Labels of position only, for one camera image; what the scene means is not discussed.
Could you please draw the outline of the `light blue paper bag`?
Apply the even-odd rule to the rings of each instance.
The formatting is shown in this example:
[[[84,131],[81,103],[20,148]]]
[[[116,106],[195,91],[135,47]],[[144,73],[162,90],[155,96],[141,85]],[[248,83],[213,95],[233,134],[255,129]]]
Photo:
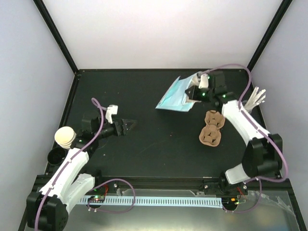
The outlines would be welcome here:
[[[185,90],[198,86],[197,74],[181,79],[177,77],[161,98],[156,109],[188,112],[195,103],[187,97]]]

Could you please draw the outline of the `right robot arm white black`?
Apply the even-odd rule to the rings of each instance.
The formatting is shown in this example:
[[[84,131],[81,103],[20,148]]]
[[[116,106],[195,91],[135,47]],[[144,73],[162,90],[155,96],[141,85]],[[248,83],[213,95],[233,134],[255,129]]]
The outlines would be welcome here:
[[[267,178],[265,175],[284,168],[288,170],[282,154],[282,138],[278,134],[270,134],[261,127],[249,114],[245,106],[236,100],[233,92],[228,92],[224,74],[215,71],[213,74],[198,72],[189,77],[189,86],[185,90],[191,101],[211,102],[221,109],[220,116],[211,119],[206,114],[206,126],[202,129],[201,142],[215,146],[220,140],[219,129],[228,120],[241,135],[246,144],[242,161],[237,166],[222,173],[219,178],[219,189],[229,194],[239,183],[253,180],[283,182],[284,179]]]

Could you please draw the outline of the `brown cardboard cup carrier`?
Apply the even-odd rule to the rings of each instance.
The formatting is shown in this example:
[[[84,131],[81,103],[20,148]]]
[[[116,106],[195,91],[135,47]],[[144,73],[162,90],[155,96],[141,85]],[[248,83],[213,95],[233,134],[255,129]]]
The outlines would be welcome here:
[[[199,134],[199,141],[206,146],[217,147],[221,140],[220,130],[225,124],[225,117],[218,111],[209,110],[205,115],[205,126]]]

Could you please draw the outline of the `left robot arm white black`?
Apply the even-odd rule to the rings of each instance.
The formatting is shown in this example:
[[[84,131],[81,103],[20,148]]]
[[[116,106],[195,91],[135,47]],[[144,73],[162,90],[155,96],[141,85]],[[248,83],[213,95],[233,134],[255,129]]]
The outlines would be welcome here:
[[[90,190],[103,188],[101,172],[81,173],[93,156],[99,141],[110,136],[125,136],[135,127],[136,120],[104,119],[98,113],[84,115],[69,150],[54,175],[37,192],[31,192],[26,200],[27,225],[41,231],[62,231],[68,216],[80,199]]]

